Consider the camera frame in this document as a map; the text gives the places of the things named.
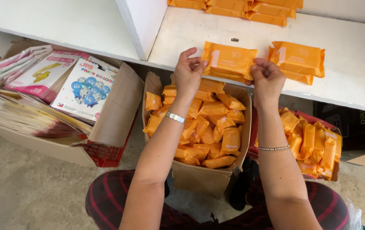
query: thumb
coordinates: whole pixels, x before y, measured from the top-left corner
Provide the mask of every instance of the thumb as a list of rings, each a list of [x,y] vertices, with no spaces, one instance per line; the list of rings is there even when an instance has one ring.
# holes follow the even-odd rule
[[[263,76],[261,69],[257,65],[251,66],[251,74],[255,81],[261,81],[262,79],[266,78],[265,76]]]
[[[205,61],[202,61],[194,70],[194,72],[198,72],[202,75],[202,73],[205,71],[205,68],[207,67],[208,65],[208,62],[205,60]]]

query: concrete floor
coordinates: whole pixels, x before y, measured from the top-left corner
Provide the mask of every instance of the concrete floor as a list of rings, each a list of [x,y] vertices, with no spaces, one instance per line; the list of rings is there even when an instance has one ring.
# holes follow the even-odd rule
[[[138,68],[145,77],[147,69]],[[156,70],[168,81],[169,72]],[[282,96],[282,106],[312,111],[312,102]],[[117,169],[134,169],[144,148],[141,115],[137,117],[131,137]],[[84,198],[90,183],[112,169],[86,168],[58,160],[21,147],[0,137],[0,229],[14,230],[97,230],[84,210]],[[338,182],[322,183],[338,192],[346,201],[363,210],[365,224],[365,167],[342,163]],[[172,187],[171,176],[168,178]],[[225,199],[171,188],[167,204],[188,213],[199,222],[211,220],[213,212],[220,222],[236,217]]]

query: red striped pants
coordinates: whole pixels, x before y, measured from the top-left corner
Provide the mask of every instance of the red striped pants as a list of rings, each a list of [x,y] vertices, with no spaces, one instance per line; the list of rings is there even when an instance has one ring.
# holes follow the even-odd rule
[[[86,212],[99,229],[116,230],[122,219],[124,205],[134,170],[115,170],[100,175],[92,182],[86,196]],[[343,199],[329,187],[306,181],[309,201],[323,230],[343,230],[348,222],[348,209]],[[261,180],[255,180],[246,200],[252,208],[231,220],[199,223],[188,214],[178,212],[164,203],[160,229],[273,230],[267,213]]]

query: blue balloon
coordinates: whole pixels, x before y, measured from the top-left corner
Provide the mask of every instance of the blue balloon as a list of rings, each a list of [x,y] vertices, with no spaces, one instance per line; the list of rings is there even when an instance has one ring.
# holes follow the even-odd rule
[[[102,92],[104,92],[105,94],[108,94],[110,92],[110,87],[104,86],[102,89]]]
[[[100,91],[100,95],[102,96],[101,100],[104,100],[107,98],[107,94],[105,94],[104,92]]]
[[[85,97],[85,98],[83,99],[83,101],[84,101],[84,103],[85,103],[86,105],[91,105],[91,104],[93,104],[93,102],[94,102],[94,97],[93,97],[93,95],[89,95],[89,96]]]
[[[93,93],[100,93],[100,89],[97,86],[92,86],[92,89],[90,90]]]
[[[80,85],[80,82],[74,81],[72,83],[72,89],[74,92],[78,92],[81,88],[82,88],[82,86]]]
[[[86,79],[86,83],[89,83],[90,85],[94,85],[96,83],[96,79],[94,77],[90,76]]]
[[[92,86],[90,84],[87,83],[80,83],[80,85],[82,86],[82,88],[89,88],[92,89]]]

